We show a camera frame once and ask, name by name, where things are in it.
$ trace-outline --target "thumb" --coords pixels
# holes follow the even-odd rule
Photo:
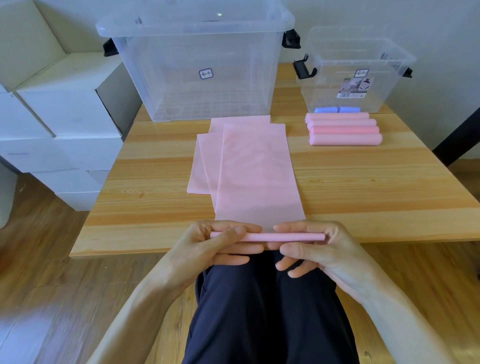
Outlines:
[[[247,229],[244,226],[237,226],[234,229],[228,229],[218,234],[216,237],[207,240],[205,242],[207,250],[214,250],[215,252],[220,249],[237,243],[241,238],[245,236]]]
[[[305,243],[286,243],[280,247],[280,253],[296,259],[311,260],[328,266],[336,260],[336,251],[328,245],[314,245]]]

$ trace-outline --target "product label sticker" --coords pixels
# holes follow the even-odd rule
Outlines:
[[[373,77],[345,78],[336,98],[364,98],[372,83]]]
[[[213,71],[211,68],[205,68],[204,70],[200,70],[198,71],[198,74],[200,75],[200,78],[202,80],[206,80],[207,78],[213,77]]]
[[[362,69],[362,70],[356,70],[353,77],[355,77],[355,78],[367,77],[369,70],[370,70],[370,68],[365,68],[365,69]]]

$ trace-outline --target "pink roll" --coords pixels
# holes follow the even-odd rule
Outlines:
[[[307,123],[308,130],[312,126],[375,126],[375,119],[351,119],[351,120],[312,120]]]
[[[312,126],[310,133],[315,134],[375,134],[378,126]]]
[[[377,134],[310,134],[312,146],[377,146],[382,142]]]
[[[358,120],[369,119],[367,112],[309,112],[305,116],[305,122],[312,120]]]
[[[210,239],[216,237],[220,232],[212,231]],[[318,242],[325,240],[325,234],[316,232],[248,232],[240,240],[241,242]]]

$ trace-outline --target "wooden floor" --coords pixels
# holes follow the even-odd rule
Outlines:
[[[452,170],[480,197],[480,163]],[[0,230],[0,363],[85,363],[158,255],[71,260],[87,213],[74,212],[29,174],[20,176]],[[452,348],[480,363],[480,247],[476,243],[366,245]],[[338,292],[361,363],[392,363],[365,311]],[[169,310],[149,364],[180,363],[195,309],[188,289]]]

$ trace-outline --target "dark navy pants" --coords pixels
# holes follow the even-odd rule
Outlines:
[[[184,364],[359,363],[335,283],[319,269],[290,278],[281,258],[264,252],[198,277]]]

